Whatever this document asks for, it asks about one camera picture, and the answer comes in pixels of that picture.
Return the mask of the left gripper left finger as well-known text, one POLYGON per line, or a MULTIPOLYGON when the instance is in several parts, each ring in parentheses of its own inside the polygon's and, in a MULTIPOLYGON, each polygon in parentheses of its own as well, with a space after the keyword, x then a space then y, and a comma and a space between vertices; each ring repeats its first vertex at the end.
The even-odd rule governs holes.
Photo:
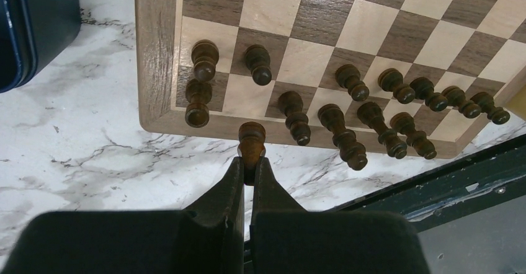
POLYGON ((22 231, 3 273, 242 273, 243 162, 184 210, 53 211, 22 231))

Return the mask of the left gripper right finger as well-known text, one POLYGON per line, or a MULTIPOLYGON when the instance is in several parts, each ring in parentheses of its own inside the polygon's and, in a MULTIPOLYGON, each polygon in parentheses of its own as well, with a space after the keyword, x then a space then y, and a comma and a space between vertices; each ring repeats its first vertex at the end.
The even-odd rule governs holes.
POLYGON ((429 273, 416 229, 385 211, 306 211, 267 158, 254 170, 255 273, 429 273))

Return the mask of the dark wooden piece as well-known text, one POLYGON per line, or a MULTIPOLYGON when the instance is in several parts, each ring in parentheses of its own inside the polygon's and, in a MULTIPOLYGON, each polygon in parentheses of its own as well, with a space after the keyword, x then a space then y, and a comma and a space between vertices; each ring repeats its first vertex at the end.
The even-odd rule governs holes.
POLYGON ((246 170, 255 170, 259 158, 265 154, 265 128, 257 122, 243 123, 238 131, 238 154, 246 170))

